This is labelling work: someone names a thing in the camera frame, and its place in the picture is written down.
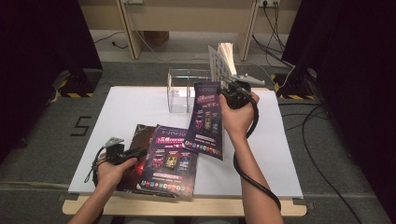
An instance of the right hand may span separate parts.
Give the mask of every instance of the right hand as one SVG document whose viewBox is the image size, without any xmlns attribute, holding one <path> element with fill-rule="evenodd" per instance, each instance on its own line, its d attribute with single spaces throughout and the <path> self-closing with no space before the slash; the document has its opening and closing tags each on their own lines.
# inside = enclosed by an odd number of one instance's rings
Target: right hand
<svg viewBox="0 0 396 224">
<path fill-rule="evenodd" d="M 260 97 L 255 93 L 251 92 L 252 98 L 259 102 Z M 239 108 L 231 109 L 227 105 L 227 100 L 224 95 L 219 96 L 219 104 L 221 107 L 221 117 L 225 130 L 230 136 L 246 136 L 248 128 L 254 118 L 254 110 L 251 103 Z"/>
</svg>

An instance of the human hand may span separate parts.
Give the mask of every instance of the human hand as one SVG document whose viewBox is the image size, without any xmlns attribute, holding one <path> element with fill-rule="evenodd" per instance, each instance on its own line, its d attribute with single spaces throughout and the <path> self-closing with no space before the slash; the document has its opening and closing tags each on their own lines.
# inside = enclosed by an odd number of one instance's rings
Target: human hand
<svg viewBox="0 0 396 224">
<path fill-rule="evenodd" d="M 108 161 L 99 161 L 97 170 L 97 188 L 115 189 L 120 183 L 123 173 L 137 162 L 137 158 L 131 158 L 120 165 L 113 165 Z"/>
<path fill-rule="evenodd" d="M 259 102 L 260 97 L 255 93 L 251 92 L 252 98 Z M 246 136 L 248 128 L 254 118 L 254 110 L 251 103 L 239 108 L 231 109 L 227 105 L 227 100 L 224 95 L 219 96 L 219 104 L 221 107 L 221 117 L 225 130 L 228 135 L 232 136 Z"/>
</svg>

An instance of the transparent container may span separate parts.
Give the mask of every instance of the transparent container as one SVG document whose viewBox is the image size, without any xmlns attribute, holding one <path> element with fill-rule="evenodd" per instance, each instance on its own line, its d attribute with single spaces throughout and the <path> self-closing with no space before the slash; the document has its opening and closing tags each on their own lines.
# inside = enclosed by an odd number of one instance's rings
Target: transparent container
<svg viewBox="0 0 396 224">
<path fill-rule="evenodd" d="M 194 83 L 212 81 L 210 70 L 169 69 L 168 107 L 170 113 L 190 113 L 194 106 Z"/>
</svg>

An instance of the white tabletop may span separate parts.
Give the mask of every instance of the white tabletop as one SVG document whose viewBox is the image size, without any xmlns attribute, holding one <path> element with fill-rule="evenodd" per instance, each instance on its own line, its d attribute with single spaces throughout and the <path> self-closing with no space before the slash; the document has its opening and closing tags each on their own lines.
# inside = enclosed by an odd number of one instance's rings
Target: white tabletop
<svg viewBox="0 0 396 224">
<path fill-rule="evenodd" d="M 276 196 L 303 198 L 276 95 L 273 91 L 254 91 L 260 96 L 260 119 L 248 139 L 253 154 Z M 68 191 L 93 192 L 93 182 L 84 180 L 97 151 L 110 137 L 123 138 L 128 148 L 137 124 L 187 129 L 190 119 L 191 113 L 169 112 L 165 87 L 111 88 Z M 233 146 L 228 134 L 224 136 L 224 161 L 200 154 L 194 196 L 241 196 L 240 177 L 233 168 Z"/>
</svg>

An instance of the black partition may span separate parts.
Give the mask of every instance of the black partition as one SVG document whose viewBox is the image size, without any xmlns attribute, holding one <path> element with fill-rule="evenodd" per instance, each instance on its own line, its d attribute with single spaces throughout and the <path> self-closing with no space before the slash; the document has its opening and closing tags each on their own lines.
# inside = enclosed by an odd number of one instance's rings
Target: black partition
<svg viewBox="0 0 396 224">
<path fill-rule="evenodd" d="M 84 68 L 102 65 L 77 0 L 1 1 L 0 55 L 1 162 L 29 133 L 57 76 L 68 70 L 81 83 Z"/>
<path fill-rule="evenodd" d="M 396 222 L 396 3 L 324 5 L 303 0 L 284 59 L 299 64 L 303 73 L 316 70 L 323 103 L 347 149 Z M 320 17 L 329 13 L 333 23 L 323 26 Z M 327 34 L 315 35 L 318 28 Z"/>
</svg>

